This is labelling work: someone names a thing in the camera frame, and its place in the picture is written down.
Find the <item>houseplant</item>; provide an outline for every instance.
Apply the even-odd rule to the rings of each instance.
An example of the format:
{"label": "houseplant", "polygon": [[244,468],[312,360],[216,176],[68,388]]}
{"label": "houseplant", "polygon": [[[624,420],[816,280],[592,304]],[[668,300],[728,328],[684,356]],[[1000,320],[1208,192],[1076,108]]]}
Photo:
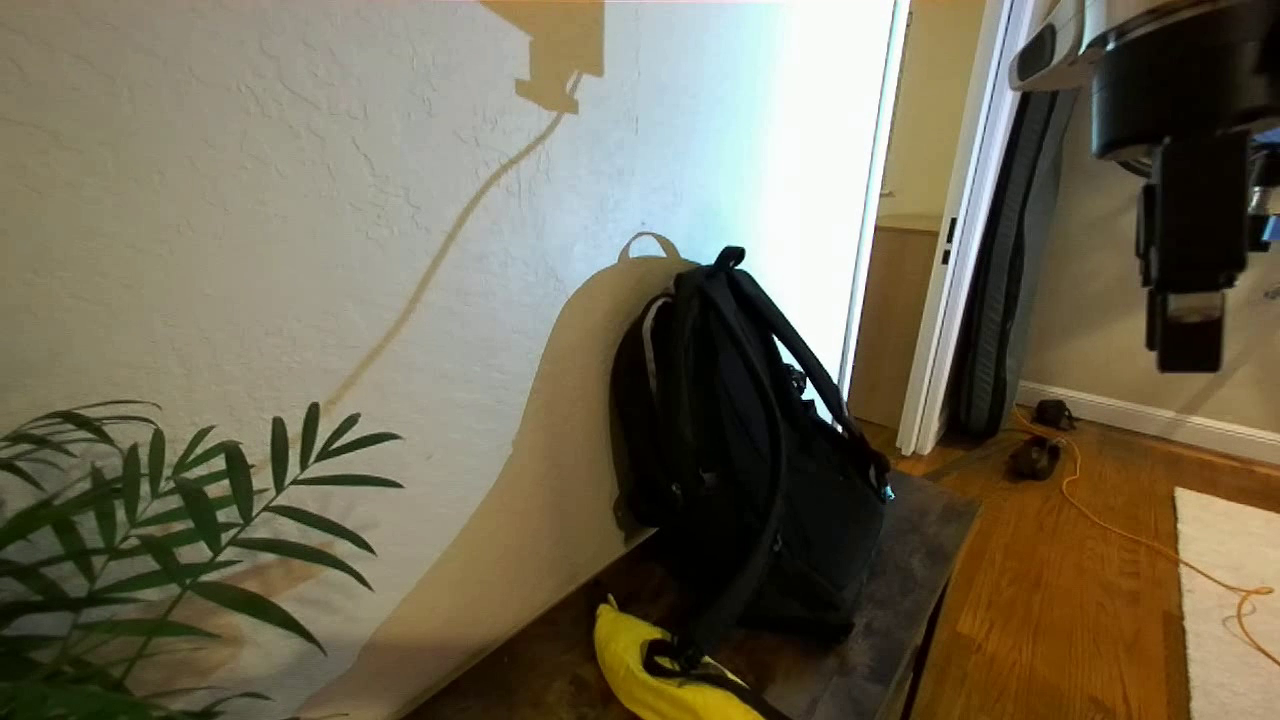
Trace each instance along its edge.
{"label": "houseplant", "polygon": [[180,604],[272,624],[324,652],[280,600],[232,576],[288,560],[340,572],[372,544],[308,508],[316,492],[400,488],[348,464],[396,440],[360,416],[324,428],[272,420],[264,468],[212,424],[184,444],[152,404],[112,400],[44,412],[0,436],[0,716],[220,716],[232,696],[152,696],[136,672],[160,644],[212,644]]}

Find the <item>floor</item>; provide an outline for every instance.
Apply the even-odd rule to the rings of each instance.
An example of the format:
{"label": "floor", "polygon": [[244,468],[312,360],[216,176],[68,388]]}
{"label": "floor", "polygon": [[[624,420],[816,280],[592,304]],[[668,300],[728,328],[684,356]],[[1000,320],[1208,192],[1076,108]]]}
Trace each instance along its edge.
{"label": "floor", "polygon": [[1176,484],[1280,512],[1280,468],[1080,424],[1060,468],[1104,528],[1064,476],[1004,480],[1024,436],[896,460],[980,504],[912,716],[1188,716],[1176,564],[1116,528],[1176,548]]}

